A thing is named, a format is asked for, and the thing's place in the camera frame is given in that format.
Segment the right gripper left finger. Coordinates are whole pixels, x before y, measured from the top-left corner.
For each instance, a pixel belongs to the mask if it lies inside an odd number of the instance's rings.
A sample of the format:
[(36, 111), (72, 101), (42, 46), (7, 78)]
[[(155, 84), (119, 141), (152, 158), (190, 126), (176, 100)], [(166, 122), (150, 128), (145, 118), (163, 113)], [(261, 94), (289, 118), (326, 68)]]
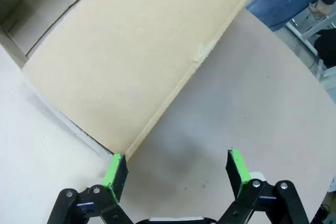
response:
[(73, 188), (61, 190), (47, 222), (88, 223), (90, 218), (100, 217), (104, 223), (132, 223), (119, 205), (127, 175), (125, 155), (112, 155), (102, 183), (80, 193)]

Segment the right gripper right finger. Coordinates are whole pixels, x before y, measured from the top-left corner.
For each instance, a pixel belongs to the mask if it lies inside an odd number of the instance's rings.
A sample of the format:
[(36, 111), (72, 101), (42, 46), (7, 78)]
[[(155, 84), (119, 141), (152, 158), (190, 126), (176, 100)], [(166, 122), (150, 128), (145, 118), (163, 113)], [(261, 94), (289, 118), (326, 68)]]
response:
[(226, 171), (235, 200), (218, 223), (248, 223), (254, 212), (263, 212), (271, 223), (309, 223), (294, 184), (271, 185), (252, 178), (239, 150), (228, 150)]

